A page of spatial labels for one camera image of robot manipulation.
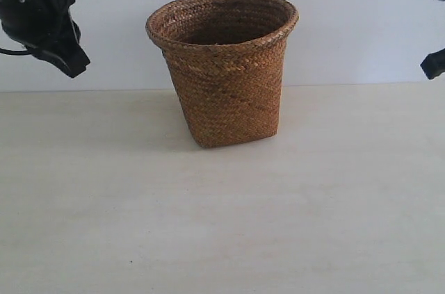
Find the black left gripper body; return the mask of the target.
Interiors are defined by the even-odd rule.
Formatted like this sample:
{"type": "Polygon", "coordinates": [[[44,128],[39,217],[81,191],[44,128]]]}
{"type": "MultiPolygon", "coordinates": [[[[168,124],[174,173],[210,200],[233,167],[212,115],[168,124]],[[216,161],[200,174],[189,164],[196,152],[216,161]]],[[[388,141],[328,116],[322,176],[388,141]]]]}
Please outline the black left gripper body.
{"type": "Polygon", "coordinates": [[[25,51],[48,49],[62,35],[76,0],[1,0],[1,27],[25,51]]]}

